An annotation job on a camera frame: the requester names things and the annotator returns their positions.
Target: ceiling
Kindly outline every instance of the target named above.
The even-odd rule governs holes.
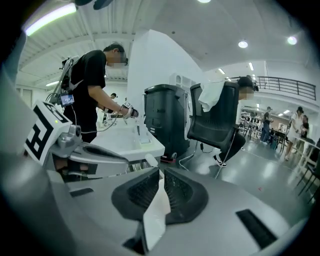
[[[66,3],[48,1],[26,26]],[[98,11],[93,10],[93,4],[79,7],[76,13],[49,23],[27,38],[17,84],[48,89],[45,85],[59,79],[59,68],[67,57],[102,50],[113,42],[124,46],[130,64],[139,28],[167,34],[204,71],[251,61],[258,72],[258,63],[264,60],[317,65],[302,28],[271,0],[114,0]],[[291,35],[298,38],[297,45],[287,44]],[[238,47],[241,40],[248,42],[248,48]],[[106,75],[110,81],[126,81],[128,69],[108,69]]]

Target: white countertop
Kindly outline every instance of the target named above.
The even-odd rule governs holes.
[[[136,124],[128,121],[125,124],[122,118],[116,121],[105,131],[98,131],[97,137],[91,142],[93,145],[100,146],[107,150],[111,150],[125,158],[130,162],[144,160],[146,154],[151,154],[153,157],[161,157],[165,153],[163,146],[149,131],[147,136],[149,143],[140,143]]]

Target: black pad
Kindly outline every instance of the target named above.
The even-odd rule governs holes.
[[[193,221],[209,200],[203,185],[171,168],[164,169],[164,189],[171,208],[171,212],[165,217],[167,225]]]
[[[159,189],[159,168],[118,186],[111,195],[112,204],[125,219],[142,221]]]

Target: white towel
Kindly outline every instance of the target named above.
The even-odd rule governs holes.
[[[203,112],[209,112],[210,109],[217,104],[220,94],[224,87],[225,81],[215,81],[201,84],[202,93],[198,99],[202,105]]]

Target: balcony railing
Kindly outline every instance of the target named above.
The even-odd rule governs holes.
[[[239,78],[240,76],[231,77],[230,79],[232,82],[236,82]],[[257,76],[255,79],[252,81],[256,82],[259,90],[281,91],[316,101],[316,86],[313,84],[272,76]]]

